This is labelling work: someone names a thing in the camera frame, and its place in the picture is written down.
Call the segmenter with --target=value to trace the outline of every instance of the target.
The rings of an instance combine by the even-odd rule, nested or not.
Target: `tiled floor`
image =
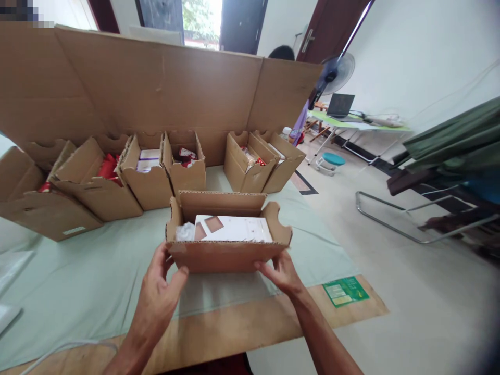
[[[310,138],[300,148],[308,154],[320,145]],[[367,375],[468,373],[488,342],[487,315],[494,305],[497,270],[457,240],[419,245],[361,215],[355,192],[414,207],[427,199],[413,191],[391,197],[387,175],[356,156],[331,146],[346,164],[335,176],[303,162],[298,171],[318,191],[304,199],[324,220],[391,311],[389,315],[336,329]],[[409,217],[363,200],[374,216],[424,238],[416,223],[445,211],[431,206]],[[254,374],[311,374],[313,362],[304,339],[248,353]]]

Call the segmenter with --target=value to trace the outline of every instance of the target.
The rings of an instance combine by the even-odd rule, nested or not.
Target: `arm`
[[[283,251],[272,262],[274,268],[263,262],[255,267],[292,301],[318,374],[363,375],[302,284],[289,253]]]
[[[173,259],[163,241],[142,280],[139,301],[129,333],[116,356],[104,370],[105,375],[141,374],[158,341],[163,336],[187,280],[189,271],[181,267],[170,284],[165,280]]]

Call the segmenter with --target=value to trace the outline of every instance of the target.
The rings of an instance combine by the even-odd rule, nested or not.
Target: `stool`
[[[333,165],[332,168],[328,168],[323,166],[322,164],[324,162],[327,162],[328,164]],[[330,154],[330,153],[324,153],[317,161],[316,161],[316,170],[319,171],[320,169],[323,169],[328,172],[330,176],[333,176],[333,171],[345,164],[345,160],[341,158],[339,155],[335,154]]]

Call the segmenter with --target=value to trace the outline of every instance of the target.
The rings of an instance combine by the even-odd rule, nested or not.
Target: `right hand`
[[[284,250],[272,259],[272,268],[269,264],[262,261],[254,263],[256,269],[265,277],[271,280],[288,297],[293,297],[305,290],[302,281],[295,271],[292,258],[288,251]]]

